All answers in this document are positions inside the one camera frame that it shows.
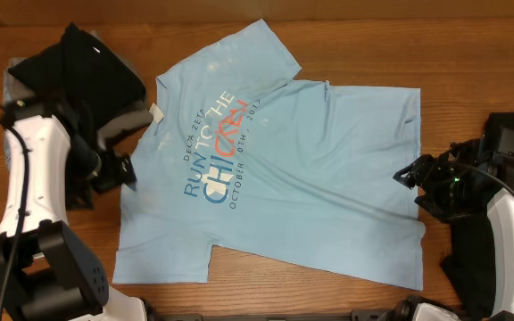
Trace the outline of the light blue printed t-shirt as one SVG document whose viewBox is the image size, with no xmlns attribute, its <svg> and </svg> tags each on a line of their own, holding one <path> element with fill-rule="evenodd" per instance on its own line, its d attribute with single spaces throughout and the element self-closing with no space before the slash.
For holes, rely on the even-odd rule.
<svg viewBox="0 0 514 321">
<path fill-rule="evenodd" d="M 394 181 L 420 154 L 420 91 L 299 71 L 256 21 L 158 76 L 115 283 L 204 283 L 220 246 L 422 289 L 418 193 Z"/>
</svg>

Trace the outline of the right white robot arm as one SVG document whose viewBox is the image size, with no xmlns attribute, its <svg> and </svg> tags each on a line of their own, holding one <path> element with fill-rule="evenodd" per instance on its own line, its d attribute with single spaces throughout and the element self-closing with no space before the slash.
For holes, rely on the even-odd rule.
<svg viewBox="0 0 514 321">
<path fill-rule="evenodd" d="M 434 157 L 424 154 L 394 174 L 422 195 L 415 202 L 436 219 L 452 223 L 482 215 L 493 231 L 495 297 L 492 320 L 514 318 L 514 127 L 484 138 L 453 143 Z"/>
</svg>

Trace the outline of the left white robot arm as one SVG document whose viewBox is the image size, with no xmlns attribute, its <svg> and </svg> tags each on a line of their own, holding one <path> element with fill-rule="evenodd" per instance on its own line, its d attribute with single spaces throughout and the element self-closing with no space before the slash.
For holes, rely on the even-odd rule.
<svg viewBox="0 0 514 321">
<path fill-rule="evenodd" d="M 9 160 L 0 223 L 0 319 L 154 320 L 140 298 L 114 289 L 104 265 L 70 228 L 69 209 L 136 175 L 127 154 L 97 142 L 89 109 L 62 97 L 27 98 L 0 108 Z"/>
</svg>

